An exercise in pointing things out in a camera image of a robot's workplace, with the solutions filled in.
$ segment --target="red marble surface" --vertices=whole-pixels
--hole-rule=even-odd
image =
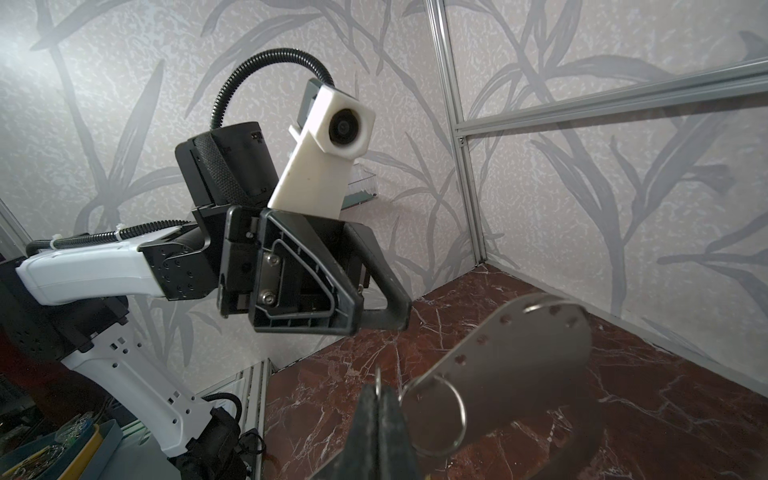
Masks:
[[[270,378],[263,478],[304,480],[343,447],[363,384],[401,389],[507,300],[537,291],[480,266],[414,302],[408,331],[363,332]],[[581,479],[762,478],[768,399],[591,316],[603,443]],[[568,439],[567,411],[513,422],[432,478],[524,478]]]

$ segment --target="metal screw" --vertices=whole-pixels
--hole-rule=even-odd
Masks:
[[[272,290],[261,290],[259,293],[259,301],[264,305],[274,305],[277,301],[277,296]]]
[[[266,256],[266,262],[270,266],[278,266],[280,265],[280,257],[275,255],[274,253],[270,253],[269,255]]]

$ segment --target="yellow tray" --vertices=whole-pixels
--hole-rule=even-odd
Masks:
[[[88,466],[88,463],[91,461],[91,458],[93,458],[94,453],[96,453],[102,441],[104,441],[104,439],[101,437],[99,427],[97,426],[91,439],[88,440],[85,447],[78,453],[78,456],[74,457],[72,463],[70,463],[58,477],[58,480],[78,480],[80,474],[85,470],[85,467]]]

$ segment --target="transparent container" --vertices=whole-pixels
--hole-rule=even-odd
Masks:
[[[367,171],[361,164],[352,166],[349,172],[349,185],[346,187],[346,196],[341,209],[364,204],[378,193],[376,188],[376,174]]]

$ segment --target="wallpaper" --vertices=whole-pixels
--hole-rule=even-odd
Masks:
[[[468,118],[768,56],[762,0],[446,3]],[[768,383],[767,105],[470,137],[489,259]]]
[[[373,108],[361,161],[379,196],[343,214],[374,229],[413,297],[474,263],[424,15],[396,0],[28,0],[0,5],[0,197],[32,237],[186,218],[174,159],[207,130],[232,69],[266,48],[321,59]],[[295,142],[308,71],[257,72],[225,124],[259,121],[278,173]],[[201,302],[131,299],[139,335],[192,390],[270,357],[278,367],[335,338],[257,335]]]

